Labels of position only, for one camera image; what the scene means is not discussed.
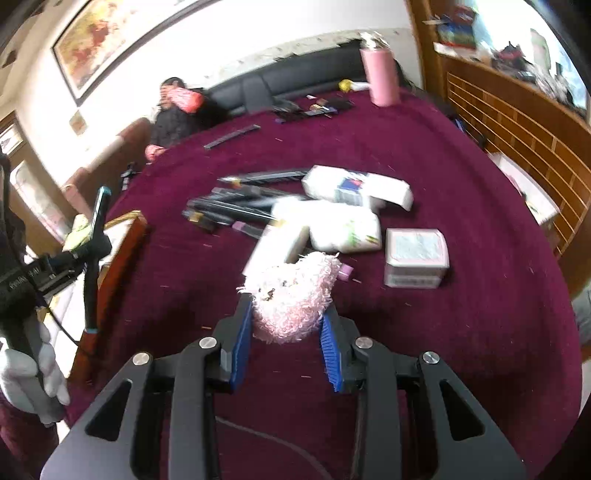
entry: pink water bottle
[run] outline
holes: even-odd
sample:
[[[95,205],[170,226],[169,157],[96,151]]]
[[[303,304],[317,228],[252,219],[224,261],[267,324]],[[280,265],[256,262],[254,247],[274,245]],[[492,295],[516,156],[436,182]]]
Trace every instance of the pink water bottle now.
[[[400,103],[400,85],[392,50],[377,32],[363,32],[361,38],[361,58],[370,84],[371,101],[377,106]]]

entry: framed painting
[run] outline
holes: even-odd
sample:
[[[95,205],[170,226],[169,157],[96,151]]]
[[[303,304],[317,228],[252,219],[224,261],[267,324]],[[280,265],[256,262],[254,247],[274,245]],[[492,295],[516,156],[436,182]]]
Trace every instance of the framed painting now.
[[[214,1],[89,0],[53,45],[76,105],[133,51]]]

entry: purple tablecloth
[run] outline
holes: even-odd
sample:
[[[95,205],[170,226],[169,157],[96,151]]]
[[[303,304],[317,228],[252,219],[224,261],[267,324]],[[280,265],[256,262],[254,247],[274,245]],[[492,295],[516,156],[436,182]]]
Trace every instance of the purple tablecloth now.
[[[132,182],[110,217],[142,210],[152,232],[121,291],[103,353],[110,368],[97,385],[134,353],[176,353],[234,311],[255,242],[231,229],[197,229],[181,216],[189,198],[232,173],[314,164],[370,171],[403,179],[414,193],[410,213],[382,212],[382,228],[439,229],[451,267],[437,290],[393,289],[384,286],[383,251],[343,257],[361,283],[337,282],[339,313],[395,352],[439,353],[534,476],[559,450],[581,398],[573,312],[548,242],[511,183],[434,107],[410,95],[394,108],[373,106],[366,92],[350,97],[355,108],[332,119],[281,125],[262,113],[219,125]],[[261,130],[202,147],[253,123]],[[74,392],[71,418],[88,401]],[[255,340],[243,386],[216,405],[232,422],[304,448],[334,478],[348,475],[355,401],[333,393],[316,335],[283,346]],[[219,435],[225,479],[318,477],[285,447],[223,426]]]

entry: pink plush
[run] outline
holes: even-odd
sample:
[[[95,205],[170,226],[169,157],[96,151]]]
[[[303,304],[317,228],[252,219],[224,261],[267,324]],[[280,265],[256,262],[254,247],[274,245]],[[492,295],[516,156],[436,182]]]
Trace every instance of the pink plush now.
[[[336,257],[312,252],[298,263],[247,277],[239,291],[254,298],[254,336],[268,343],[286,343],[317,330],[340,266]]]

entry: pink eraser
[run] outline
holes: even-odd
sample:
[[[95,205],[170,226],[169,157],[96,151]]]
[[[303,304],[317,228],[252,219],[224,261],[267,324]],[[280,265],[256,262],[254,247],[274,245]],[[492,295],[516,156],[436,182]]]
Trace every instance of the pink eraser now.
[[[340,266],[340,270],[339,273],[337,273],[336,278],[338,278],[341,281],[348,281],[352,273],[353,267],[344,263]]]

